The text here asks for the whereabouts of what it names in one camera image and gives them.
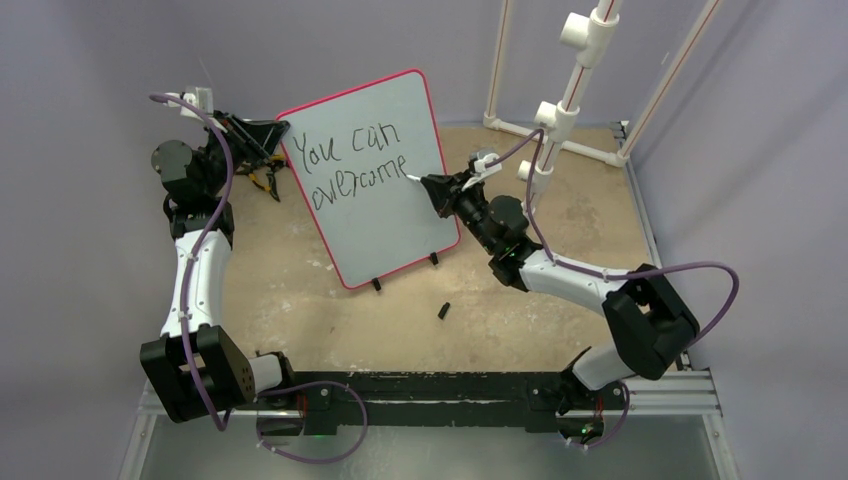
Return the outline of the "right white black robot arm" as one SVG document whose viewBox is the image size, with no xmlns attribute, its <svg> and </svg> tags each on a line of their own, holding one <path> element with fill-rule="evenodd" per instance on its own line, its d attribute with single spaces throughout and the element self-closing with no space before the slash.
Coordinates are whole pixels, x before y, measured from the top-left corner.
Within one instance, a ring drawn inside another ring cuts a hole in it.
<svg viewBox="0 0 848 480">
<path fill-rule="evenodd" d="M 430 174 L 418 182 L 436 214 L 456 217 L 483 247 L 503 285 L 566 300 L 607 323 L 611 344 L 589 348 L 564 371 L 561 392 L 569 404 L 584 407 L 602 388 L 631 376 L 661 378 L 699 334 L 694 314 L 654 266 L 608 274 L 580 262 L 567 268 L 565 258 L 531 239 L 521 200 L 507 195 L 488 200 L 482 184 L 466 184 L 470 178 L 466 172 Z"/>
</svg>

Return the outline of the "pink framed whiteboard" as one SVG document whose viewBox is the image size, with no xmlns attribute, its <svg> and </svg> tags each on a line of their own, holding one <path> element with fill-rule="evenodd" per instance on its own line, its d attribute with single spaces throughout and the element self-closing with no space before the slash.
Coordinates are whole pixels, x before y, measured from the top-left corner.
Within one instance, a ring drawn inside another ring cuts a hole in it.
<svg viewBox="0 0 848 480">
<path fill-rule="evenodd" d="M 455 247 L 405 174 L 447 171 L 427 79 L 408 69 L 279 114 L 297 186 L 343 287 L 353 290 Z"/>
</svg>

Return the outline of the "black marker cap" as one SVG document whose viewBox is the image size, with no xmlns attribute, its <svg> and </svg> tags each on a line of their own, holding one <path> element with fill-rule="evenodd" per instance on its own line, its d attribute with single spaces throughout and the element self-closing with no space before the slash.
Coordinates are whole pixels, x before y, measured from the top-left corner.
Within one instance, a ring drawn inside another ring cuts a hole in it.
<svg viewBox="0 0 848 480">
<path fill-rule="evenodd" d="M 446 315 L 447 315 L 447 313 L 449 312 L 450 308 L 451 308 L 451 303 L 450 303 L 450 302 L 445 302 L 445 303 L 441 306 L 440 310 L 438 311 L 437 317 L 438 317 L 440 320 L 444 320 L 444 319 L 445 319 L 445 317 L 446 317 Z"/>
</svg>

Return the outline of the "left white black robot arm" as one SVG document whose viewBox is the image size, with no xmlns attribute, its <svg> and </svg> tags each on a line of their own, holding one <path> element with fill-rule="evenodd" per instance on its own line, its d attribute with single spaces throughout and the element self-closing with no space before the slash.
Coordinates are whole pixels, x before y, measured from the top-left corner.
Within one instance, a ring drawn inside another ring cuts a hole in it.
<svg viewBox="0 0 848 480">
<path fill-rule="evenodd" d="M 240 168 L 274 166 L 290 128 L 285 120 L 245 120 L 216 111 L 194 148 L 161 143 L 151 166 L 166 191 L 163 210 L 177 256 L 172 303 L 157 339 L 140 347 L 140 363 L 175 423 L 204 416 L 220 427 L 258 395 L 272 408 L 297 399 L 298 382 L 281 352 L 248 357 L 222 326 L 226 265 L 235 221 L 226 196 Z"/>
</svg>

